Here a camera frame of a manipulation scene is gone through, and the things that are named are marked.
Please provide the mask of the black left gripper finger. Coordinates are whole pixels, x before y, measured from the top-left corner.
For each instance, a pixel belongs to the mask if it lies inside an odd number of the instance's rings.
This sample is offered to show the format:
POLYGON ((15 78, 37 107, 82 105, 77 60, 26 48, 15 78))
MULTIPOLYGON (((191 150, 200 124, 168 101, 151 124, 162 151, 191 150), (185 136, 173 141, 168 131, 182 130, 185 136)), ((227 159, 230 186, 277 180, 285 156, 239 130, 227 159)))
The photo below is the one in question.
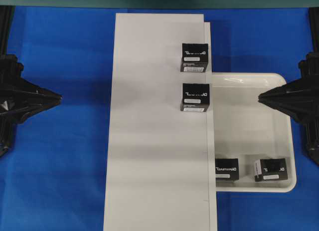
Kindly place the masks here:
POLYGON ((36 91, 36 97, 41 98, 41 99, 54 99, 54 100, 61 100, 62 95, 55 93, 51 90, 42 88, 42 87, 37 87, 35 89, 36 91))
POLYGON ((43 111, 46 111, 46 110, 49 110, 55 106, 58 106, 61 104, 61 100, 52 100, 52 101, 49 101, 45 104, 43 104, 40 108, 36 108, 34 111, 32 111, 32 114, 38 114, 40 112, 43 112, 43 111))

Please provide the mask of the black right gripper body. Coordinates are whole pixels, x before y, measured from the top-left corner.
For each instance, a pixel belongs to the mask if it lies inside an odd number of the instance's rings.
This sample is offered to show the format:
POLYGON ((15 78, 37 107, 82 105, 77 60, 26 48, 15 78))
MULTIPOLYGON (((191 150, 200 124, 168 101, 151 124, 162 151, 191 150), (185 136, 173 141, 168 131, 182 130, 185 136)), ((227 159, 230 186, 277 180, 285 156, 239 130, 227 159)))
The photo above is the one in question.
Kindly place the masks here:
POLYGON ((291 99, 291 117, 306 128, 307 156, 319 162, 319 54, 311 52, 299 62, 302 77, 286 85, 291 99))

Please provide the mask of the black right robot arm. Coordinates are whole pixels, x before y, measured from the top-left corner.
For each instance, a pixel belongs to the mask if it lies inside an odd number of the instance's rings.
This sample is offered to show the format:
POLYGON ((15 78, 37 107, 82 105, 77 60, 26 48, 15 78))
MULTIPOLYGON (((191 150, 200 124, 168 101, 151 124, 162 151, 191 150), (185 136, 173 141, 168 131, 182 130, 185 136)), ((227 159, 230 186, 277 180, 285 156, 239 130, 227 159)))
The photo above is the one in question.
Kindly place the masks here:
POLYGON ((258 102, 278 110, 306 128, 307 156, 319 163, 319 8, 309 8, 313 52, 298 63, 301 78, 258 96, 258 102))

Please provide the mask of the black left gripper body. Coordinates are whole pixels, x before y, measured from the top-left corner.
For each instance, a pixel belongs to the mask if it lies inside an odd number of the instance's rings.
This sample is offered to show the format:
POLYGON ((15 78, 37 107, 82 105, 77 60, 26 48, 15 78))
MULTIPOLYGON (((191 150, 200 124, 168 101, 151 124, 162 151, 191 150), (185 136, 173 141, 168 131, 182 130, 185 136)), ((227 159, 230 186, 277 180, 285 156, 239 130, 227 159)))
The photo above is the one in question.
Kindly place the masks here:
POLYGON ((37 105, 29 99, 40 94, 40 87, 23 79, 24 66, 15 55, 0 56, 0 155, 12 148, 17 124, 31 116, 37 105))

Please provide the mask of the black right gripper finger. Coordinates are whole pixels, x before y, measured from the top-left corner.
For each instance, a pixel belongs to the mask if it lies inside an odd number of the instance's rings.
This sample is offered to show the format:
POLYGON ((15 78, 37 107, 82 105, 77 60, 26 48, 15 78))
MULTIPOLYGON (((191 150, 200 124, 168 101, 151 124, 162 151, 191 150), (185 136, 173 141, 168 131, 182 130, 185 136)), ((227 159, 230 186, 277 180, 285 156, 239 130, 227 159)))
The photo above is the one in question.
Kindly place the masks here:
POLYGON ((288 89, 285 86, 275 87, 258 96, 258 99, 282 98, 287 94, 288 89))
POLYGON ((272 102, 269 102, 269 101, 266 101, 263 99, 258 99, 258 102, 261 104, 264 104, 264 105, 266 105, 274 110, 280 111, 283 114, 289 115, 289 112, 285 108, 281 107, 278 104, 275 104, 275 103, 272 103, 272 102))

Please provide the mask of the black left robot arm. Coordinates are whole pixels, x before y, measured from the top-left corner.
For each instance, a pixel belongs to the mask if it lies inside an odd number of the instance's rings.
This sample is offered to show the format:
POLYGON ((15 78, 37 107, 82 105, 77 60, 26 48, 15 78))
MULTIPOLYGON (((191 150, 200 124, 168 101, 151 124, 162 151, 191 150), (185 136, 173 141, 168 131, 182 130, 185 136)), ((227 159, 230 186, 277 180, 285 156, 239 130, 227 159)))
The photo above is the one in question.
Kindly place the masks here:
POLYGON ((28 118, 58 106, 62 96, 22 78, 24 66, 7 43, 14 6, 0 7, 0 155, 14 145, 16 126, 28 118))

